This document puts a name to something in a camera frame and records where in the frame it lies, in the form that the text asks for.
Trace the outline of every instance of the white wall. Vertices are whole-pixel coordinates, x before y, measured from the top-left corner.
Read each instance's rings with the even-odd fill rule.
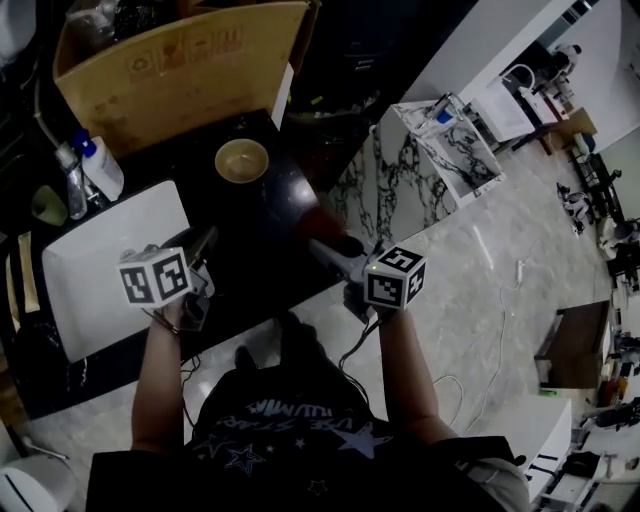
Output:
[[[627,218],[640,218],[640,128],[601,151],[600,156],[609,172],[622,171],[613,182],[622,213]]]
[[[449,91],[471,101],[573,1],[479,0],[402,101],[433,99]]]
[[[582,47],[569,76],[571,101],[584,107],[598,130],[596,151],[640,126],[640,80],[626,66],[639,42],[640,18],[627,0],[601,0],[551,46]]]

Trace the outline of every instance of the bowl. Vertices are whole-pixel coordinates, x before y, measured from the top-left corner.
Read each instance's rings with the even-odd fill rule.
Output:
[[[264,174],[269,155],[262,144],[251,139],[227,142],[216,153],[218,174],[231,183],[251,183]]]

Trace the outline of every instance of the black countertop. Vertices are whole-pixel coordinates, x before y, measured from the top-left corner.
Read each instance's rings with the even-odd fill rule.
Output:
[[[269,168],[254,183],[234,185],[215,170],[218,148],[236,138],[256,140],[269,153]],[[120,162],[125,173],[121,199],[170,179],[176,183],[189,223],[219,229],[216,249],[207,263],[216,294],[202,332],[183,335],[183,360],[336,282],[306,251],[304,236],[297,229],[301,217],[314,209],[317,201],[296,164],[282,151],[278,138],[268,114],[259,111],[180,135]],[[76,225],[54,229],[41,224],[32,229],[41,311],[27,317],[27,328],[18,336],[8,314],[6,286],[0,287],[0,337],[32,418],[137,380],[142,364],[146,331],[73,364],[64,354],[48,303],[41,254],[44,247]]]

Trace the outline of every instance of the cardboard box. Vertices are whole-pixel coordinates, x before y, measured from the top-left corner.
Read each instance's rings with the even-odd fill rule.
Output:
[[[204,0],[176,0],[176,10],[178,15],[181,18],[189,18],[191,16],[197,16],[199,14],[206,14],[219,10],[214,7],[203,6],[203,1]],[[254,5],[256,2],[257,0],[235,0],[237,5]],[[309,4],[309,9],[302,19],[302,25],[300,25],[298,37],[296,38],[296,42],[291,50],[291,55],[289,56],[289,64],[291,64],[295,75],[298,75],[302,69],[304,56],[311,44],[313,28],[315,27],[320,7],[322,6],[320,0],[307,0],[307,2]]]
[[[562,146],[573,144],[573,136],[576,133],[588,133],[589,135],[595,135],[598,133],[593,121],[589,117],[589,114],[584,108],[576,110],[569,115],[569,119],[558,123],[553,133],[556,134],[556,140],[559,139]]]
[[[65,27],[53,78],[116,158],[227,117],[271,112],[307,2],[193,16],[84,60]]]

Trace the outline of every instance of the blue cap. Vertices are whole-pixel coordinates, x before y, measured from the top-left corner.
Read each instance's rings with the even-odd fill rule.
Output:
[[[449,121],[451,121],[451,119],[453,119],[453,116],[446,110],[443,110],[437,117],[437,119],[440,124],[447,124]]]
[[[91,137],[89,137],[89,131],[85,130],[84,128],[82,130],[79,130],[73,136],[73,147],[80,149],[82,151],[82,154],[87,158],[95,155],[96,151],[98,150],[96,145],[91,140]]]

